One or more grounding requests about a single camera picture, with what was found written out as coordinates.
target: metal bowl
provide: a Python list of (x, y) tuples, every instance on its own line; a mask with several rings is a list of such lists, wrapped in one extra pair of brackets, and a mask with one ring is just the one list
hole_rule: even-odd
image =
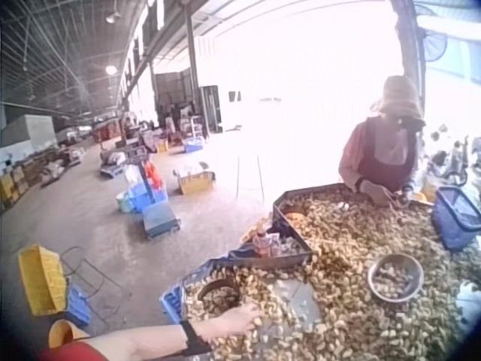
[[(379, 268), (381, 268), (385, 263), (392, 263), (399, 268), (405, 268), (409, 275), (413, 276), (413, 279), (409, 282), (401, 297), (396, 299), (390, 299), (379, 292), (376, 291), (374, 287), (374, 276), (376, 275)], [(378, 298), (386, 302), (391, 303), (401, 303), (412, 299), (421, 289), (422, 283), (424, 282), (424, 271), (422, 270), (421, 264), (413, 257), (408, 256), (403, 253), (393, 253), (388, 256), (383, 256), (379, 258), (370, 268), (368, 272), (368, 283), (371, 291)]]

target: ceiling light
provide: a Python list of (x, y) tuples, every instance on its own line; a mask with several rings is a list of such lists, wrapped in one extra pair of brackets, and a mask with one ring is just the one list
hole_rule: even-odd
[(105, 18), (105, 21), (109, 24), (115, 23), (118, 19), (120, 19), (120, 14), (117, 11), (114, 11), (108, 17)]
[(113, 65), (109, 65), (105, 68), (105, 71), (107, 72), (107, 74), (109, 75), (114, 75), (117, 73), (117, 68)]
[(105, 18), (105, 21), (109, 24), (115, 23), (118, 19), (120, 19), (120, 14), (117, 11), (117, 0), (113, 2), (113, 13), (110, 14), (108, 17)]

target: human arm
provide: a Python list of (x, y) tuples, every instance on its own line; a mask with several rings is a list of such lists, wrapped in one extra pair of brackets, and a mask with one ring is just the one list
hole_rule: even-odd
[[(222, 316), (191, 322), (195, 333), (204, 341), (245, 333), (259, 317), (254, 305), (243, 305)], [(182, 326), (152, 326), (115, 331), (82, 340), (110, 361), (155, 359), (187, 349), (187, 336)]]
[(376, 205), (386, 207), (392, 203), (392, 194), (385, 187), (364, 179), (358, 172), (366, 142), (365, 127), (366, 122), (363, 122), (352, 131), (340, 160), (339, 174), (353, 192), (365, 193)]
[(351, 133), (344, 147), (342, 158), (339, 163), (339, 175), (344, 183), (354, 192), (357, 192), (355, 183), (361, 177), (358, 173), (364, 149), (365, 123), (358, 124)]
[(416, 136), (416, 154), (414, 156), (414, 164), (413, 170), (409, 174), (409, 176), (404, 180), (403, 185), (401, 187), (401, 202), (409, 202), (414, 194), (414, 190), (416, 189), (416, 182), (419, 179), (419, 176), (422, 172), (422, 157), (423, 154), (423, 141), (421, 135)]

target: red shirt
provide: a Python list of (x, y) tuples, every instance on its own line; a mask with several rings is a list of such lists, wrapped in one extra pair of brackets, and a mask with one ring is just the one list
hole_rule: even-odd
[(85, 342), (69, 342), (63, 346), (45, 350), (41, 361), (108, 361), (104, 355)]

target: bottle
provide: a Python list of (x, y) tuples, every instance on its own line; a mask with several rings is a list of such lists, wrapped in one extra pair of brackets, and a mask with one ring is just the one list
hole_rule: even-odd
[(267, 234), (265, 227), (259, 226), (256, 230), (256, 235), (253, 238), (254, 249), (261, 258), (268, 258), (271, 256), (272, 238)]

